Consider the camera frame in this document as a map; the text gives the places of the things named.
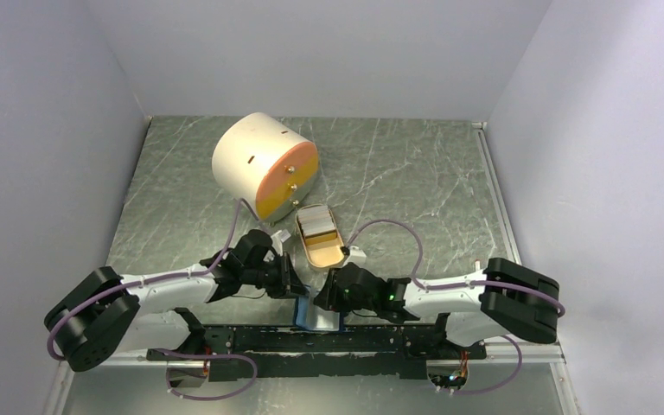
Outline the blue leather card holder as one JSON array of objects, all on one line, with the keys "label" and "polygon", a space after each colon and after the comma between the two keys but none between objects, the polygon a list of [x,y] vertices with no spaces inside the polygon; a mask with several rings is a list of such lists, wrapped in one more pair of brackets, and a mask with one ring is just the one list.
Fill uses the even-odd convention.
[{"label": "blue leather card holder", "polygon": [[298,297],[292,323],[303,330],[310,332],[340,332],[343,329],[342,316],[335,311],[324,310],[313,304],[318,294],[314,287],[306,285],[308,293]]}]

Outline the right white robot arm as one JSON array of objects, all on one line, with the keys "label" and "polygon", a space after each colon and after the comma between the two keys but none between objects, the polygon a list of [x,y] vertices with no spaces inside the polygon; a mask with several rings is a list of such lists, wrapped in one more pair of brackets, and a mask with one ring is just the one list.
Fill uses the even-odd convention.
[{"label": "right white robot arm", "polygon": [[375,276],[355,264],[332,269],[315,306],[339,313],[368,310],[395,324],[444,317],[444,327],[431,344],[441,357],[454,357],[463,347],[488,338],[514,335],[524,341],[557,340],[559,283],[504,258],[458,277],[434,280]]}]

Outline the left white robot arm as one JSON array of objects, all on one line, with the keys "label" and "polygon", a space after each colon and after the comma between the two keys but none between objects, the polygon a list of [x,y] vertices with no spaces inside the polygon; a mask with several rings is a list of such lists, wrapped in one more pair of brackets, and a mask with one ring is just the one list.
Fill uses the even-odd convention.
[{"label": "left white robot arm", "polygon": [[274,299],[305,297],[308,288],[284,252],[286,231],[253,229],[235,246],[187,268],[148,275],[102,266],[85,277],[45,316],[48,353],[75,372],[116,353],[171,350],[191,360],[211,350],[206,329],[190,311],[236,295],[244,285]]}]

